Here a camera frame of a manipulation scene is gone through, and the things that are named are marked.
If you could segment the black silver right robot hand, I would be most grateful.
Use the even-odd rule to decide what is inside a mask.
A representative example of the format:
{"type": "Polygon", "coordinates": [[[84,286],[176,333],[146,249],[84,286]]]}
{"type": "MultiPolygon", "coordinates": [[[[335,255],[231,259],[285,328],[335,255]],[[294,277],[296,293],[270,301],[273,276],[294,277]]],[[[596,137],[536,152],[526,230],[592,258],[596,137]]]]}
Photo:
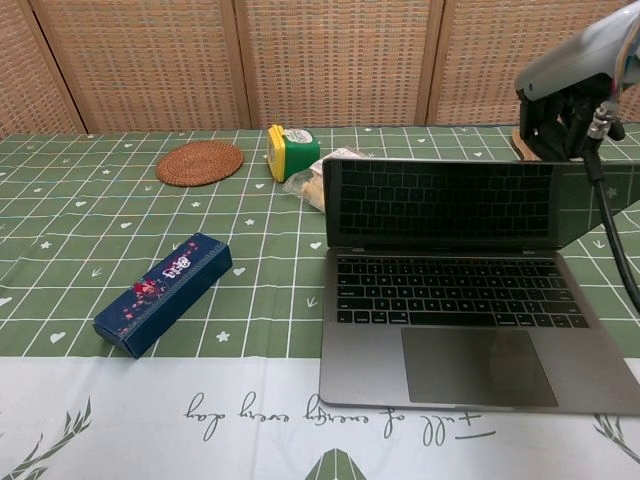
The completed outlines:
{"type": "Polygon", "coordinates": [[[640,84],[640,0],[532,60],[516,77],[519,137],[542,161],[567,162],[589,142],[620,141],[620,97],[640,84]]]}

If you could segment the blue flower print box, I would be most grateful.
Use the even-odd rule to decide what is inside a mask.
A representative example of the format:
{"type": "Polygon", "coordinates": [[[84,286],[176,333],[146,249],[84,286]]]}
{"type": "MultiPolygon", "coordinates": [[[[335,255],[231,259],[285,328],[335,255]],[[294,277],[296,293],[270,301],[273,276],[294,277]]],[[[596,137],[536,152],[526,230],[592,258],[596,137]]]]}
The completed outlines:
{"type": "Polygon", "coordinates": [[[139,358],[232,266],[227,243],[195,233],[98,313],[94,330],[139,358]]]}

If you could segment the silver laptop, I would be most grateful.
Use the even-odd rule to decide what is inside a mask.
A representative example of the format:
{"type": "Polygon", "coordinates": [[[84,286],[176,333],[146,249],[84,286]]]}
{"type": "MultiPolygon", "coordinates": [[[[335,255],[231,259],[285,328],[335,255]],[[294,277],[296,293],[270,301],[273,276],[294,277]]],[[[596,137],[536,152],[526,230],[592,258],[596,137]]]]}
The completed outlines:
{"type": "Polygon", "coordinates": [[[578,162],[323,163],[319,394],[333,405],[640,416],[640,380],[561,251],[578,162]]]}

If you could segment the green checked tablecloth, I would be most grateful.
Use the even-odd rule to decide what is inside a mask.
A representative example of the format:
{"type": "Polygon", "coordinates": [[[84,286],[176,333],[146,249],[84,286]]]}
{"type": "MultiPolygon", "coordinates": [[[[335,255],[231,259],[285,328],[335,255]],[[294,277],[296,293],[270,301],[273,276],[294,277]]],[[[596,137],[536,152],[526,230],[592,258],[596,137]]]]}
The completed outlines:
{"type": "Polygon", "coordinates": [[[640,480],[640,418],[322,403],[323,217],[218,138],[244,165],[191,189],[155,165],[195,132],[0,140],[0,479],[640,480]],[[233,269],[143,358],[99,337],[195,232],[233,269]]]}

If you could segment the clear bag of bread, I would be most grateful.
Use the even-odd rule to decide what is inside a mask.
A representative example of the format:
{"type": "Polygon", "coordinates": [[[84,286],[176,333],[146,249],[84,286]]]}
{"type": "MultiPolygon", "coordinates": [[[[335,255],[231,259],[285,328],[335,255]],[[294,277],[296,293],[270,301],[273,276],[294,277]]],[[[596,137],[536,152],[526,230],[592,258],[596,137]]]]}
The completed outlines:
{"type": "Polygon", "coordinates": [[[283,184],[286,193],[304,200],[311,207],[325,212],[323,189],[323,161],[329,158],[364,158],[363,152],[350,148],[338,148],[319,158],[307,169],[293,174],[283,184]]]}

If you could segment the green yellow lidded container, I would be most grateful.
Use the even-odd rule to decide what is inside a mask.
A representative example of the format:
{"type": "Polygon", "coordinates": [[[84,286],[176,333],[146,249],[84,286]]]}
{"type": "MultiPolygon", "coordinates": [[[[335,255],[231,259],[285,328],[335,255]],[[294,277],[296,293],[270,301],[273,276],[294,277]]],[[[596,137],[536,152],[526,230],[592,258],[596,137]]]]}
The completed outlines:
{"type": "Polygon", "coordinates": [[[320,158],[318,140],[307,129],[274,124],[267,130],[267,140],[267,162],[273,178],[279,183],[320,158]]]}

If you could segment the round woven rattan coaster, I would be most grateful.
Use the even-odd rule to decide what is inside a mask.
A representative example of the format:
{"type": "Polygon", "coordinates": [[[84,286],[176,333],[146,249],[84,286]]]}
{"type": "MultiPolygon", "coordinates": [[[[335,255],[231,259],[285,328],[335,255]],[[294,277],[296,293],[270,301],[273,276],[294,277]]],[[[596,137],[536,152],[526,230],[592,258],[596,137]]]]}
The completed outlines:
{"type": "Polygon", "coordinates": [[[244,163],[238,147],[218,140],[195,141],[164,155],[156,165],[157,178],[168,185],[196,187],[230,177],[244,163]]]}

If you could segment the brown spout pouch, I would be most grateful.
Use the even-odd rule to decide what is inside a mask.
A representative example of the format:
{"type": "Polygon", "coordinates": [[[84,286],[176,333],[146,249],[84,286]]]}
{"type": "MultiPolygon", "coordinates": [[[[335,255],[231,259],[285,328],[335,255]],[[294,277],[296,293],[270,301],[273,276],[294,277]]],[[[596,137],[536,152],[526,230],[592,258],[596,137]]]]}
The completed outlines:
{"type": "Polygon", "coordinates": [[[522,161],[540,161],[539,156],[521,138],[520,130],[514,127],[511,132],[511,142],[514,150],[522,161]]]}

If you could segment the bamboo folding screen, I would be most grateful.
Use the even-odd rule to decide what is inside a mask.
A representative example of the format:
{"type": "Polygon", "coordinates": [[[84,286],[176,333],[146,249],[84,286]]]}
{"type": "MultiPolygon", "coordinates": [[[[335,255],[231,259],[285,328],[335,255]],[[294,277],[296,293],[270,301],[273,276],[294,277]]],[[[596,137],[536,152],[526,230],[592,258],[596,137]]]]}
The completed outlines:
{"type": "Polygon", "coordinates": [[[0,0],[0,139],[514,124],[516,76],[633,0],[0,0]]]}

